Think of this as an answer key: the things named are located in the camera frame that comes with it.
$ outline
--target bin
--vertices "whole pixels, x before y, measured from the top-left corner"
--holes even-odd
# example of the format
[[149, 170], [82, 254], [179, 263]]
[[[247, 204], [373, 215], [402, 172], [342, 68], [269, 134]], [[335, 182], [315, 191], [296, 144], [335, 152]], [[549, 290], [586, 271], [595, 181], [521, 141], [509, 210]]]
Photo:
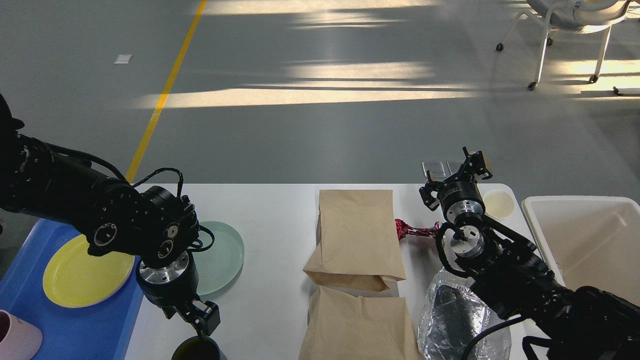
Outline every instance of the bin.
[[522, 202], [559, 282], [590, 285], [640, 304], [640, 206], [626, 197], [536, 196]]

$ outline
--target white table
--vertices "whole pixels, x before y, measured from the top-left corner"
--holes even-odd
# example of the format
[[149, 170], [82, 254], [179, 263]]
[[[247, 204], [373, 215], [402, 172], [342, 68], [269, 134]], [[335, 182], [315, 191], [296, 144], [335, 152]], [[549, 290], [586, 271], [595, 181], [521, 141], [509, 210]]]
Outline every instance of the white table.
[[[160, 184], [174, 191], [174, 184]], [[416, 227], [442, 221], [440, 209], [431, 212], [420, 199], [421, 184], [186, 184], [183, 193], [196, 206], [200, 221], [215, 220], [234, 227], [245, 244], [244, 267], [230, 286], [206, 296], [220, 306], [221, 324], [212, 338], [229, 360], [297, 359], [307, 330], [309, 298], [315, 284], [302, 271], [316, 247], [318, 191], [320, 189], [389, 189], [394, 191], [394, 214]], [[481, 193], [502, 184], [480, 184]], [[516, 206], [503, 224], [532, 239]], [[424, 305], [424, 294], [442, 267], [433, 240], [409, 236], [401, 250], [407, 280], [382, 296], [406, 297], [414, 326]], [[527, 320], [511, 327], [512, 359], [525, 359], [521, 339], [543, 336]], [[143, 299], [125, 360], [170, 359], [191, 326]]]

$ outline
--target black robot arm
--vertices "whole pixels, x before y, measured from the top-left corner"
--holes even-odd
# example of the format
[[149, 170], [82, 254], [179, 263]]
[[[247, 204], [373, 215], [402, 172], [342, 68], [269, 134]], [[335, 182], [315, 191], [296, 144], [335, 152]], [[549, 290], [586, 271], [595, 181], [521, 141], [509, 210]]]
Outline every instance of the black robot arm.
[[[199, 242], [201, 227], [189, 197], [159, 186], [140, 193], [113, 165], [24, 136], [18, 132], [23, 126], [0, 95], [0, 207], [73, 225], [86, 235], [90, 255], [139, 256], [134, 271], [149, 301], [167, 318], [179, 313], [199, 334], [210, 335], [220, 314], [196, 294], [190, 247]], [[115, 177], [92, 169], [92, 161]]]
[[[447, 221], [436, 236], [443, 266], [455, 275], [473, 278], [470, 289], [501, 319], [530, 318], [550, 337], [523, 339], [529, 359], [536, 359], [531, 345], [548, 347], [551, 360], [637, 359], [640, 307], [590, 286], [572, 291], [558, 284], [553, 271], [534, 253], [535, 244], [485, 215], [477, 180], [491, 177], [488, 160], [482, 152], [472, 154], [466, 148], [464, 152], [465, 162], [457, 173], [444, 181], [429, 176], [420, 188], [425, 205], [431, 211], [442, 205]], [[461, 270], [447, 259], [445, 238]], [[477, 343], [474, 340], [463, 358]]]

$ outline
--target pink cup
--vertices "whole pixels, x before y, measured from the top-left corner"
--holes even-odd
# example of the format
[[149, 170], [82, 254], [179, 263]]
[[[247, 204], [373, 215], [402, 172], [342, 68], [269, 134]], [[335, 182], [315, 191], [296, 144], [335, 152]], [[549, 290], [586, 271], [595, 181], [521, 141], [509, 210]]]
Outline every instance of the pink cup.
[[0, 360], [30, 360], [41, 344], [40, 329], [0, 310]]

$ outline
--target brown paper bag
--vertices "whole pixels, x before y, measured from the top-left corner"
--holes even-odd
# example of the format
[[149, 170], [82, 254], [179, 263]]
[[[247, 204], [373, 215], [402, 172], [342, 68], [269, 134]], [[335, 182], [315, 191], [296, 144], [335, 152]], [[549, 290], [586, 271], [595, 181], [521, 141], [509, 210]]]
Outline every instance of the brown paper bag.
[[404, 298], [353, 297], [320, 286], [298, 360], [417, 360]]
[[406, 278], [392, 190], [320, 190], [319, 223], [304, 268], [316, 284], [384, 291]]

